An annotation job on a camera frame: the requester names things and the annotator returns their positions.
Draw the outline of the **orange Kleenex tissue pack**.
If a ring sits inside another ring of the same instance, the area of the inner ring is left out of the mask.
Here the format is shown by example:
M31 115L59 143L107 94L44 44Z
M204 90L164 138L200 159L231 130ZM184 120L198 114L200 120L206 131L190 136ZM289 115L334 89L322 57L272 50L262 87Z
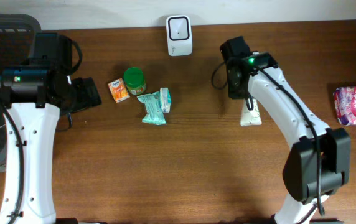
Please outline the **orange Kleenex tissue pack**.
M116 103L122 102L130 97L122 78L110 82L108 88Z

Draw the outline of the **green lid jar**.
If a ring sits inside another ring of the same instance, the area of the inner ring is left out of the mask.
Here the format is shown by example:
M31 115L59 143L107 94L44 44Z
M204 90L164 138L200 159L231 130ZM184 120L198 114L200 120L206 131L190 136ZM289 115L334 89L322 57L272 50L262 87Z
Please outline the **green lid jar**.
M124 83L132 95L141 95L146 90L144 73L140 68L131 67L124 72Z

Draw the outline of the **white tube with tan cap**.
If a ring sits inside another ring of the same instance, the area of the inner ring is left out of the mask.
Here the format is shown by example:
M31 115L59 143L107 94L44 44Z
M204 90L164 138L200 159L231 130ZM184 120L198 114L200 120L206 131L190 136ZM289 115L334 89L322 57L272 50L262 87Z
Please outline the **white tube with tan cap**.
M240 125L241 126L256 126L261 125L261 116L258 108L258 102L253 99L253 109L249 110L247 108L246 100L243 102L243 108L241 112Z

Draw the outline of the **small teal white packet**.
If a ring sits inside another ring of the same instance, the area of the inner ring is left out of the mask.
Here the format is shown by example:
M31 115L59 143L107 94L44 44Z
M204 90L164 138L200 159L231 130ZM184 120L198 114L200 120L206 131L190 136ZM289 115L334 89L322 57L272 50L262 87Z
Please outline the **small teal white packet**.
M169 113L171 110L171 94L168 88L160 88L160 104L163 113Z

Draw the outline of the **large teal snack packet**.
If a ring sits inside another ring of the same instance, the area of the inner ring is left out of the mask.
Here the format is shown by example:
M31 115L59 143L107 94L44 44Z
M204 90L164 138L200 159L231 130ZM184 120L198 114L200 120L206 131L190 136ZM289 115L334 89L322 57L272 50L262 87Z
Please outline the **large teal snack packet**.
M137 97L140 103L145 105L146 115L142 119L143 123L164 125L166 120L161 109L160 93L157 91L151 94L140 95Z

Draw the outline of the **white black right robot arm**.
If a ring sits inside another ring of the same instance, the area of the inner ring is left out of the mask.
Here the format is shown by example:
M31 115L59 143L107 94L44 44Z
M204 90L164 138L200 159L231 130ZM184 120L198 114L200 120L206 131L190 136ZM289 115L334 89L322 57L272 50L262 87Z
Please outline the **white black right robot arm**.
M242 36L220 46L228 97L243 100L248 111L260 103L290 149L283 168L288 194L266 223L314 223L323 203L349 181L350 136L320 120L290 87L268 52L253 52Z

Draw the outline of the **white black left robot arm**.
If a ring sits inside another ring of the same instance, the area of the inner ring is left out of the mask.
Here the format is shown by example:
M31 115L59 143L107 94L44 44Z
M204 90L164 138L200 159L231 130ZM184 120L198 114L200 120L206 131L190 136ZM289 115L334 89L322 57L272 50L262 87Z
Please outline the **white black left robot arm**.
M0 76L0 104L6 120L6 182L0 223L77 223L58 218L52 196L54 137L60 117L101 104L92 78L71 79L79 45L58 33L34 36L33 52Z

